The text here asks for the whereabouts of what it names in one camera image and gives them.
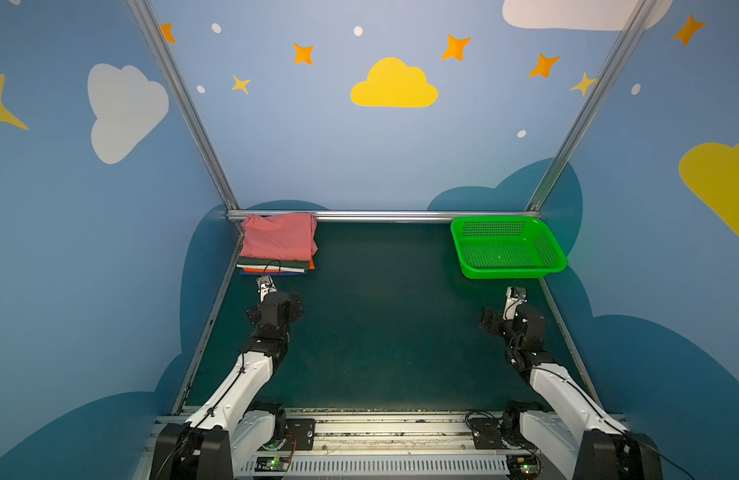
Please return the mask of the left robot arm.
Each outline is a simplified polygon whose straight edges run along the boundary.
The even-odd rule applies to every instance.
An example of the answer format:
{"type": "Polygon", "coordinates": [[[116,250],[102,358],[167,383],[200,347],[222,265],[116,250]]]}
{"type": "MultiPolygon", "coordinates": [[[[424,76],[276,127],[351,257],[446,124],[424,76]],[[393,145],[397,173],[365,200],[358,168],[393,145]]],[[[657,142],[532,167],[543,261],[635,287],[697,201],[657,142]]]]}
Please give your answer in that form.
{"type": "Polygon", "coordinates": [[[303,315],[300,296],[279,291],[248,311],[254,331],[234,367],[199,410],[164,427],[149,478],[234,479],[259,449],[285,440],[283,405],[255,397],[284,361],[290,325],[303,315]]]}

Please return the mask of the aluminium frame post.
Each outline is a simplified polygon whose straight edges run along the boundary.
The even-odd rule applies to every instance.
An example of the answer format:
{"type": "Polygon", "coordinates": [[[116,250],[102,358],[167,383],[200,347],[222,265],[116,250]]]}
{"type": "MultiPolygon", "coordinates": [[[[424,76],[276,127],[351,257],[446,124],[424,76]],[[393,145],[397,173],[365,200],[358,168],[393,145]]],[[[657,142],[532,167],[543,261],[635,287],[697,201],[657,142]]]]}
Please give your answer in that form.
{"type": "Polygon", "coordinates": [[[585,100],[581,104],[581,109],[577,112],[577,116],[575,116],[575,120],[573,120],[567,135],[563,138],[559,150],[553,156],[543,177],[539,180],[537,188],[535,188],[533,195],[529,198],[529,203],[525,206],[525,212],[533,215],[539,215],[539,212],[541,212],[545,200],[547,200],[549,194],[551,194],[551,190],[553,190],[555,184],[559,181],[563,170],[565,170],[567,164],[573,158],[573,154],[579,147],[581,140],[583,140],[585,132],[587,132],[589,126],[593,123],[597,112],[599,112],[599,108],[605,103],[611,88],[613,88],[615,82],[617,82],[617,78],[619,78],[619,74],[621,74],[623,68],[627,65],[629,58],[631,58],[637,44],[639,44],[639,40],[641,40],[645,30],[647,30],[649,18],[658,3],[657,0],[641,0],[635,4],[631,16],[625,22],[625,27],[621,30],[613,49],[609,52],[609,56],[607,56],[599,72],[599,80],[591,86],[589,94],[585,96],[585,100]]]}
{"type": "Polygon", "coordinates": [[[199,116],[195,102],[191,98],[191,93],[177,66],[169,42],[167,42],[161,30],[161,25],[158,23],[158,18],[151,6],[151,2],[146,0],[128,0],[127,4],[130,6],[133,16],[165,77],[169,90],[173,94],[173,98],[183,115],[187,128],[197,145],[227,210],[237,210],[239,203],[233,192],[230,180],[211,142],[207,129],[199,116]]]}

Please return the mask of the folded orange t-shirt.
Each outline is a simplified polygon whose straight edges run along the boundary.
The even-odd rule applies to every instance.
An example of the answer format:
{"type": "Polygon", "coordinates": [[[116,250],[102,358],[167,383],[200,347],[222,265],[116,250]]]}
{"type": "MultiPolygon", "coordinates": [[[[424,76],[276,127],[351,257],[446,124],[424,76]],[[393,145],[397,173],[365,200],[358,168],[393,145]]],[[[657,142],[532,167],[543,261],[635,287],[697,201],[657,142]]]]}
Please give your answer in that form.
{"type": "Polygon", "coordinates": [[[286,272],[301,274],[309,270],[313,270],[313,262],[311,261],[288,261],[288,260],[265,260],[244,258],[241,259],[237,268],[243,270],[254,270],[261,272],[286,272]]]}

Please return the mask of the green plastic basket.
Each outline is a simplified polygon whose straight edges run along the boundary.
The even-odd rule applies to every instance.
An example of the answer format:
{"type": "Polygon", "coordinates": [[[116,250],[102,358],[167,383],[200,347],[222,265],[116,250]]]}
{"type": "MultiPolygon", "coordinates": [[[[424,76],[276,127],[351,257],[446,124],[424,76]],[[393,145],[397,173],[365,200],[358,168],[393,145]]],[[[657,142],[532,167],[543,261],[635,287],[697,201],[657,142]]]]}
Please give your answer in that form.
{"type": "Polygon", "coordinates": [[[461,273],[471,280],[541,279],[567,268],[545,222],[523,216],[461,217],[451,222],[461,273]]]}

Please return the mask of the folded white t-shirt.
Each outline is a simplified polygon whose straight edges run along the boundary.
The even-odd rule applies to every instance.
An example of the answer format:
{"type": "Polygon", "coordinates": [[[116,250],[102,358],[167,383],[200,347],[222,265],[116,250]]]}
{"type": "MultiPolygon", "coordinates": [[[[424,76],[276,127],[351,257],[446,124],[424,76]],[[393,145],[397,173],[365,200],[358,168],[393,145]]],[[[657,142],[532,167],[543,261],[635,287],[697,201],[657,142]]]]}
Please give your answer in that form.
{"type": "Polygon", "coordinates": [[[279,264],[271,264],[271,265],[243,265],[238,264],[237,268],[240,268],[241,270],[245,272],[253,272],[253,273],[264,273],[264,272],[270,272],[270,273],[276,273],[276,272],[284,272],[284,273],[293,273],[293,274],[303,274],[306,273],[309,270],[309,267],[306,268],[297,268],[297,267],[291,267],[291,266],[279,266],[279,264]]]}

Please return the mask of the folded blue t-shirt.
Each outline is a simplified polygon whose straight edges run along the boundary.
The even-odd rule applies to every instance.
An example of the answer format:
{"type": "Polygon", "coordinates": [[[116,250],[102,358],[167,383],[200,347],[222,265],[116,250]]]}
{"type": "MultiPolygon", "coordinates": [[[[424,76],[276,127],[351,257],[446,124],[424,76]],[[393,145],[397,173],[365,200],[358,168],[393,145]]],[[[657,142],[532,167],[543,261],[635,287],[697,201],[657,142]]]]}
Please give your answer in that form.
{"type": "Polygon", "coordinates": [[[238,274],[239,275],[245,275],[245,276],[264,276],[269,275],[273,277],[277,276],[300,276],[305,275],[307,272],[289,272],[289,271],[257,271],[257,270],[245,270],[245,269],[239,269],[238,274]]]}

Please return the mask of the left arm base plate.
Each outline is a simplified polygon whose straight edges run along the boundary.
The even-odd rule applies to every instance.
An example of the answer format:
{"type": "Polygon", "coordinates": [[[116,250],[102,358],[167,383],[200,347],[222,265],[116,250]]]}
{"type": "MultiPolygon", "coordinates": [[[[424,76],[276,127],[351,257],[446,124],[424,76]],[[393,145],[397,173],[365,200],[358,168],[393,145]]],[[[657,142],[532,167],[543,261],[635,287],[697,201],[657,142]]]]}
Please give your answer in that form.
{"type": "Polygon", "coordinates": [[[275,443],[277,451],[312,451],[316,440],[314,418],[288,418],[285,433],[280,442],[275,443]]]}

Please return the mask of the aluminium front rail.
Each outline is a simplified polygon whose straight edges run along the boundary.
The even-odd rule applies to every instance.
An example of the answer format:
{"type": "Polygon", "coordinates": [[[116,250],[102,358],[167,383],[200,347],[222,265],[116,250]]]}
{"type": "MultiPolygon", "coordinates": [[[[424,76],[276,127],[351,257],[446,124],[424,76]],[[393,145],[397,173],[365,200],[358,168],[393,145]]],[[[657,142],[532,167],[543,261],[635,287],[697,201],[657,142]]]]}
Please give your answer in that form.
{"type": "MultiPolygon", "coordinates": [[[[477,450],[470,417],[501,419],[503,412],[483,411],[351,411],[285,409],[288,418],[314,418],[316,440],[312,451],[259,449],[234,479],[339,479],[339,478],[509,478],[507,456],[533,456],[541,462],[535,479],[567,479],[541,454],[525,449],[477,450]],[[283,457],[291,462],[286,473],[256,473],[258,457],[283,457]]],[[[136,469],[139,479],[149,478],[156,442],[164,427],[180,424],[191,415],[157,420],[146,451],[136,469]]]]}

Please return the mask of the right controller board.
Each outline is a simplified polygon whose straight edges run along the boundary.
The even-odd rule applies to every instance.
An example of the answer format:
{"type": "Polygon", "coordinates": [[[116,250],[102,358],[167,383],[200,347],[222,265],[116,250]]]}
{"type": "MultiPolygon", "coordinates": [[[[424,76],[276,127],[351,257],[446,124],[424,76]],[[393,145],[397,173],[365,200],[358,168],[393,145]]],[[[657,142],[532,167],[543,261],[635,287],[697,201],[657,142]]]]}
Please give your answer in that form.
{"type": "Polygon", "coordinates": [[[533,456],[507,456],[507,470],[509,478],[535,479],[541,473],[541,462],[533,456]]]}

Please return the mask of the pink red t-shirt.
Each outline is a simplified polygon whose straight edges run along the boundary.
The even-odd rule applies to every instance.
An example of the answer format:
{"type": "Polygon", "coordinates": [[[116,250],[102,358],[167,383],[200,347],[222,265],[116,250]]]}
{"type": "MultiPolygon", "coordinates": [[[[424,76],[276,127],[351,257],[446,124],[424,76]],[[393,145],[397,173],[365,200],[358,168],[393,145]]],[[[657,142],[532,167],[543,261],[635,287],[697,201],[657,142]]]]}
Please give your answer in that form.
{"type": "Polygon", "coordinates": [[[318,251],[315,242],[317,221],[309,213],[269,217],[251,215],[242,226],[243,257],[310,261],[318,251]]]}

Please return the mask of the left controller board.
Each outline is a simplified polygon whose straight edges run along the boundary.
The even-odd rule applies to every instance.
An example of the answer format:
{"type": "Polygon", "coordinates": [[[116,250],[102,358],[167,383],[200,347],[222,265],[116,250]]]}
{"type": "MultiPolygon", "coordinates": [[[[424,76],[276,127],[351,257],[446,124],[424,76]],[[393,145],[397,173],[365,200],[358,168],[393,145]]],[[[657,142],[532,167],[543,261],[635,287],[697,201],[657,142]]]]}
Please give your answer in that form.
{"type": "Polygon", "coordinates": [[[258,457],[255,462],[256,473],[286,473],[291,462],[283,457],[258,457]]]}

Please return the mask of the left aluminium frame post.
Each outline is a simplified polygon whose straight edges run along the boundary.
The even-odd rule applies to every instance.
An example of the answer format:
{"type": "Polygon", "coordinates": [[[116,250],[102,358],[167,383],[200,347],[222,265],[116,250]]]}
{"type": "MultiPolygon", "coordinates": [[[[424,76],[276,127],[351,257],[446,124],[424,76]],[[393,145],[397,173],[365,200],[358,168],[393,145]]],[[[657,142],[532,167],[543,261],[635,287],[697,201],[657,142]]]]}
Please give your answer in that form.
{"type": "Polygon", "coordinates": [[[169,90],[173,94],[173,98],[183,115],[187,128],[197,145],[227,210],[237,210],[239,203],[233,192],[230,180],[211,142],[207,129],[199,116],[195,102],[191,98],[191,93],[177,66],[169,42],[167,42],[161,30],[161,25],[158,23],[158,18],[151,6],[151,2],[146,0],[128,0],[127,4],[130,6],[133,16],[165,77],[169,90]]]}

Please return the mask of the rear aluminium frame bar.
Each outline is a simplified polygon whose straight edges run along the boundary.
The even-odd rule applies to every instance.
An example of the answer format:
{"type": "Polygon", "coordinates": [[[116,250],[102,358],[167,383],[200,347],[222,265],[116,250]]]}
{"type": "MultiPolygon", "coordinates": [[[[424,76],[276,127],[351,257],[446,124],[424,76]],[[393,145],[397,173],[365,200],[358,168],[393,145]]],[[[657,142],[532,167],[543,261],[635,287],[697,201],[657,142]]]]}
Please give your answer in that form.
{"type": "Polygon", "coordinates": [[[537,211],[306,211],[317,222],[358,222],[358,223],[437,223],[444,224],[462,217],[529,217],[541,219],[537,211]]]}

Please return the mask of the right aluminium frame post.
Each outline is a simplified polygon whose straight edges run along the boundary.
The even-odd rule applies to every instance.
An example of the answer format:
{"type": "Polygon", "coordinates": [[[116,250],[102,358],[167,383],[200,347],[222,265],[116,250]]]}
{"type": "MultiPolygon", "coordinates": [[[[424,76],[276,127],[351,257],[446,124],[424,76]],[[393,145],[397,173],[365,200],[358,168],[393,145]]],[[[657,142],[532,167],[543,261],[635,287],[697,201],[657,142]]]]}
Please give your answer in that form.
{"type": "Polygon", "coordinates": [[[539,180],[537,188],[535,188],[533,195],[529,198],[529,203],[525,206],[525,212],[533,215],[539,215],[539,212],[541,212],[545,200],[547,200],[549,194],[551,194],[551,190],[553,190],[555,184],[559,181],[563,170],[565,170],[567,164],[573,158],[573,154],[579,147],[581,140],[583,140],[585,132],[587,132],[589,126],[593,123],[597,112],[599,112],[599,108],[605,103],[611,88],[613,88],[615,82],[617,82],[617,78],[619,78],[619,74],[621,74],[623,68],[627,65],[629,58],[631,58],[637,44],[639,44],[639,40],[641,40],[645,30],[647,30],[649,18],[658,3],[657,0],[641,0],[635,4],[631,16],[625,22],[625,27],[621,30],[613,49],[609,52],[609,56],[607,56],[599,72],[599,80],[591,86],[589,94],[585,96],[585,100],[581,104],[581,109],[577,112],[577,116],[575,116],[575,120],[573,120],[567,135],[563,138],[559,150],[553,156],[543,177],[539,180]]]}

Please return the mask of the controller board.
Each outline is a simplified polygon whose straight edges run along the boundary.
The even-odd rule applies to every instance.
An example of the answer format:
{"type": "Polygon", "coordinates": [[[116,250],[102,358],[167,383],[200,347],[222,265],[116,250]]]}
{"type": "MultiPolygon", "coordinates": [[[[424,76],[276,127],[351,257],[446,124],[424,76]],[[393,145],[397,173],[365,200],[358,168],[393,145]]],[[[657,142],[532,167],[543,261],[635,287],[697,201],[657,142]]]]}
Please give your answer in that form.
{"type": "Polygon", "coordinates": [[[258,457],[255,462],[256,473],[286,473],[291,462],[283,457],[258,457]]]}
{"type": "Polygon", "coordinates": [[[533,456],[507,456],[507,470],[509,478],[535,479],[541,473],[541,462],[533,456]]]}

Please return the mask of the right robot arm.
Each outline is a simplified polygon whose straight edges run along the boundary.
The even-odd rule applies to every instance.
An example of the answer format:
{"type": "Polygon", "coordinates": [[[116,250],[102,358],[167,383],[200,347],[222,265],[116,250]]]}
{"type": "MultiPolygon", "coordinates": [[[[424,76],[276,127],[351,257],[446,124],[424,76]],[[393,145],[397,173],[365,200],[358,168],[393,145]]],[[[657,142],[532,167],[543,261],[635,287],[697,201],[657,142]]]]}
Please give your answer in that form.
{"type": "Polygon", "coordinates": [[[511,401],[499,428],[511,446],[541,454],[567,479],[661,479],[657,446],[631,432],[577,385],[545,349],[545,317],[521,301],[481,310],[481,328],[505,341],[507,363],[545,405],[511,401]]]}

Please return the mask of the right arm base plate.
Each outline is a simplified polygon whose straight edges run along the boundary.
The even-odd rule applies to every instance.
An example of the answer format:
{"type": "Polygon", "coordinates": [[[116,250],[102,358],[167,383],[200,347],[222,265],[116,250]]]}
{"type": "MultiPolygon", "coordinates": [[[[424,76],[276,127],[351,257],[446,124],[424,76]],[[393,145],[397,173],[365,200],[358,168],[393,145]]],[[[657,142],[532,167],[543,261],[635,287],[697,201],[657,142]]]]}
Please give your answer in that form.
{"type": "Polygon", "coordinates": [[[477,450],[523,449],[523,440],[517,439],[503,426],[503,420],[491,417],[470,417],[465,424],[471,430],[477,450]]]}

